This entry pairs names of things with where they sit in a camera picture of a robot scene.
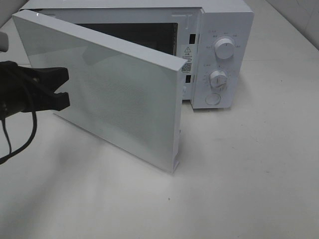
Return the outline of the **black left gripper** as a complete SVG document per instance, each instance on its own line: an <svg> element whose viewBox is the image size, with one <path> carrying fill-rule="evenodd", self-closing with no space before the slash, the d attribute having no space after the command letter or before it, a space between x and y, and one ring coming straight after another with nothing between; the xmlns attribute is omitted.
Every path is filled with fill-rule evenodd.
<svg viewBox="0 0 319 239"><path fill-rule="evenodd" d="M0 116L9 117L19 112L46 110L61 111L70 106L69 94L52 93L42 96L38 86L51 92L69 80L64 67L27 68L12 61L0 63Z"/></svg>

